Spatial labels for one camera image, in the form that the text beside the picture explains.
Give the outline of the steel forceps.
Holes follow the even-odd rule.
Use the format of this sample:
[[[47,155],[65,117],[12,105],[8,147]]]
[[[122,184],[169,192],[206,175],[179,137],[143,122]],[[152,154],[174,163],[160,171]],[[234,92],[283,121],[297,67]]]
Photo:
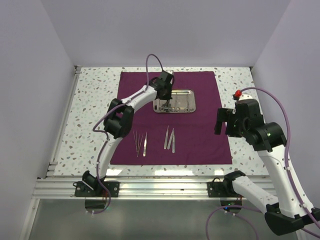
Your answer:
[[[177,103],[167,101],[167,108],[165,110],[160,110],[161,113],[175,113],[177,112]]]

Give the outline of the steel scissors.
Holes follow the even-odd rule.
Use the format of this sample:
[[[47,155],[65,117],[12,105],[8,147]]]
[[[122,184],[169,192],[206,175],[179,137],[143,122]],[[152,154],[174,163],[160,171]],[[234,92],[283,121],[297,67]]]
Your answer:
[[[176,111],[179,113],[193,113],[195,109],[190,107],[178,107]]]

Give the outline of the purple surgical cloth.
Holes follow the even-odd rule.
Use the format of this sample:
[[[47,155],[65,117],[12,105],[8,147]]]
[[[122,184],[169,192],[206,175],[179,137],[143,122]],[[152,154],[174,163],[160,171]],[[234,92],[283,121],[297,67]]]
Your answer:
[[[150,102],[139,109],[133,118],[132,130],[147,132],[146,156],[137,157],[134,136],[130,133],[116,148],[112,165],[229,165],[232,163],[228,137],[216,135],[217,111],[222,103],[215,74],[212,71],[174,73],[175,90],[192,90],[196,110],[192,113],[156,113]],[[175,153],[164,149],[169,126],[175,134]]]

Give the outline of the thin steel tweezers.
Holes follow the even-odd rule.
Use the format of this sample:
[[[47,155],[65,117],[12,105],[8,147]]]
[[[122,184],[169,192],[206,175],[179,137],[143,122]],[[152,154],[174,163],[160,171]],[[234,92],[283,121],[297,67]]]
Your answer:
[[[143,134],[138,136],[138,141],[137,141],[137,157],[140,154],[141,146],[142,146],[142,141],[143,141]]]
[[[133,138],[135,143],[135,150],[136,150],[136,153],[138,153],[138,135],[136,131],[133,131]]]

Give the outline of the wide steel tweezers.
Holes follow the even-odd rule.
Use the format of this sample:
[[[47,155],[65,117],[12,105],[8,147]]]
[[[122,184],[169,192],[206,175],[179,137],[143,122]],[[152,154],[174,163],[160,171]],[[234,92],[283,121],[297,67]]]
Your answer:
[[[144,143],[143,143],[143,152],[142,152],[142,156],[145,157],[146,156],[146,152],[147,152],[147,138],[148,138],[148,133],[145,133],[145,138],[144,138]]]

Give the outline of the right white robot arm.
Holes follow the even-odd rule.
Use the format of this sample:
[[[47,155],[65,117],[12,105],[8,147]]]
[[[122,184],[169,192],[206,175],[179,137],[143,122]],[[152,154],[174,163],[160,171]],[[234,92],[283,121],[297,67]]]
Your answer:
[[[242,99],[235,107],[217,110],[214,133],[234,138],[245,138],[263,161],[276,195],[269,194],[253,183],[242,171],[226,174],[223,181],[208,184],[221,197],[242,196],[260,210],[271,231],[285,235],[319,223],[320,210],[306,196],[289,160],[286,139],[282,128],[275,122],[266,123],[255,99]]]

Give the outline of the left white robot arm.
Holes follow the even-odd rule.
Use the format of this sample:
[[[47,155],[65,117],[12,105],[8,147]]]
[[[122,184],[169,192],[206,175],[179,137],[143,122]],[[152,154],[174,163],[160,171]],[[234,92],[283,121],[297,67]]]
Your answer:
[[[123,99],[113,99],[107,113],[94,125],[92,131],[106,135],[95,163],[95,173],[87,170],[82,175],[82,182],[92,196],[99,196],[108,189],[102,183],[107,168],[120,142],[130,133],[134,114],[156,99],[172,99],[172,88],[175,82],[173,74],[162,71],[158,77],[147,79],[147,83],[137,92]]]

